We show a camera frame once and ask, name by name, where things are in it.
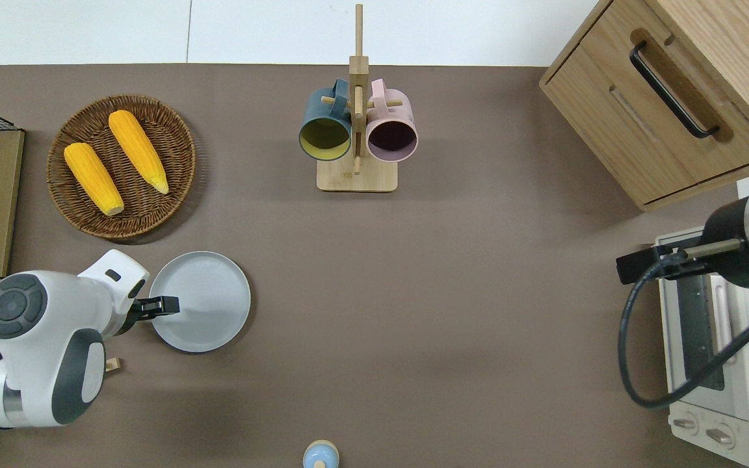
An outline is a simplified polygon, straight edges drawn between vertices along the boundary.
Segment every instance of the table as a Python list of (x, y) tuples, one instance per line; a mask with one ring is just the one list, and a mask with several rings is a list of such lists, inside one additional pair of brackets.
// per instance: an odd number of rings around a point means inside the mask
[[(124, 368), (92, 408), (65, 428), (0, 433), (0, 466), (294, 467), (320, 438), (346, 468), (734, 465), (624, 394), (628, 287), (614, 269), (702, 224), (734, 187), (640, 213), (539, 92), (543, 68), (372, 66), (412, 100), (419, 150), (393, 193), (321, 192), (296, 139), (300, 107), (345, 72), (0, 66), (0, 115), (27, 130), (12, 272), (80, 272), (119, 248), (154, 276), (210, 250), (240, 265), (254, 297), (246, 329), (211, 353), (176, 352), (148, 324), (108, 341)], [(60, 125), (118, 93), (171, 106), (200, 152), (185, 205), (123, 245), (69, 225), (44, 177)], [(630, 351), (657, 393), (646, 293)]]

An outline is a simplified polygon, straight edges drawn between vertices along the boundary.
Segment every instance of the black cable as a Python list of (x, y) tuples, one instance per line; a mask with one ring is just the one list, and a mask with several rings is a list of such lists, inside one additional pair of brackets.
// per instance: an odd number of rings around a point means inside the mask
[(747, 343), (749, 343), (749, 327), (747, 327), (737, 337), (733, 338), (730, 341), (730, 344), (725, 346), (724, 349), (720, 350), (720, 352), (716, 354), (716, 356), (713, 356), (713, 359), (710, 359), (710, 362), (707, 362), (707, 364), (705, 364), (704, 367), (701, 368), (701, 370), (699, 370), (694, 376), (687, 379), (687, 381), (684, 382), (683, 385), (679, 386), (671, 393), (668, 393), (654, 400), (643, 398), (642, 396), (637, 394), (637, 391), (635, 390), (634, 386), (632, 386), (632, 382), (629, 379), (628, 365), (626, 361), (626, 335), (628, 333), (629, 317), (632, 315), (632, 308), (634, 306), (635, 300), (637, 299), (637, 293), (640, 292), (643, 285), (649, 282), (650, 279), (656, 278), (657, 273), (660, 272), (660, 270), (662, 270), (664, 267), (678, 263), (682, 258), (683, 255), (679, 255), (678, 252), (676, 252), (674, 254), (663, 257), (653, 266), (649, 267), (649, 269), (647, 269), (645, 273), (643, 273), (641, 278), (632, 288), (632, 291), (629, 293), (628, 299), (626, 300), (626, 305), (624, 306), (624, 314), (620, 319), (620, 331), (618, 334), (618, 364), (620, 365), (620, 378), (624, 382), (624, 388), (632, 398), (633, 402), (637, 403), (640, 406), (643, 406), (644, 408), (663, 408), (665, 406), (672, 405), (672, 403), (677, 402), (678, 400), (681, 400), (681, 398), (686, 396), (687, 393), (695, 390), (695, 388), (698, 387), (702, 382), (704, 382), (707, 377), (710, 377), (710, 375), (714, 371), (725, 364), (728, 359), (732, 358), (733, 355), (735, 355), (737, 352), (739, 352), (740, 349), (742, 349)]

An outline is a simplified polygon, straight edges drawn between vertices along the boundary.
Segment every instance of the wicker basket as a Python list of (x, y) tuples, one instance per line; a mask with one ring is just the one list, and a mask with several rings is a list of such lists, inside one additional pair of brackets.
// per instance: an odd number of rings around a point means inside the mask
[[(137, 173), (109, 129), (109, 114), (133, 113), (161, 158), (170, 192), (161, 194)], [(104, 215), (66, 166), (62, 152), (74, 142), (94, 148), (123, 198), (122, 213)], [(60, 128), (48, 152), (47, 184), (57, 210), (80, 231), (106, 239), (128, 239), (169, 219), (187, 197), (196, 171), (196, 144), (181, 117), (146, 96), (119, 95), (89, 104)]]

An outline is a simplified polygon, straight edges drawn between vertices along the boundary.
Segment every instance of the mug rack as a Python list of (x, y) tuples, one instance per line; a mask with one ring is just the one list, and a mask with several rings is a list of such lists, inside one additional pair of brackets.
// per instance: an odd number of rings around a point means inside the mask
[[(369, 102), (369, 57), (363, 55), (363, 5), (356, 5), (356, 49), (348, 58), (348, 103), (351, 109), (351, 147), (333, 161), (317, 161), (317, 187), (324, 192), (393, 192), (398, 188), (398, 163), (384, 162), (365, 145), (366, 112)], [(334, 99), (324, 97), (323, 103)], [(387, 106), (401, 105), (399, 100)]]

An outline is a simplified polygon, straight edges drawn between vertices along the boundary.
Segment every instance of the corn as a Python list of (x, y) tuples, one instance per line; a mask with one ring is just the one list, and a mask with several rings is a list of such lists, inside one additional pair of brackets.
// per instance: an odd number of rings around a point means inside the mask
[(109, 115), (109, 128), (143, 180), (158, 192), (169, 193), (164, 166), (133, 113), (128, 110), (112, 112)]
[(80, 186), (106, 216), (123, 211), (123, 199), (98, 154), (86, 143), (72, 143), (63, 151), (65, 163)]

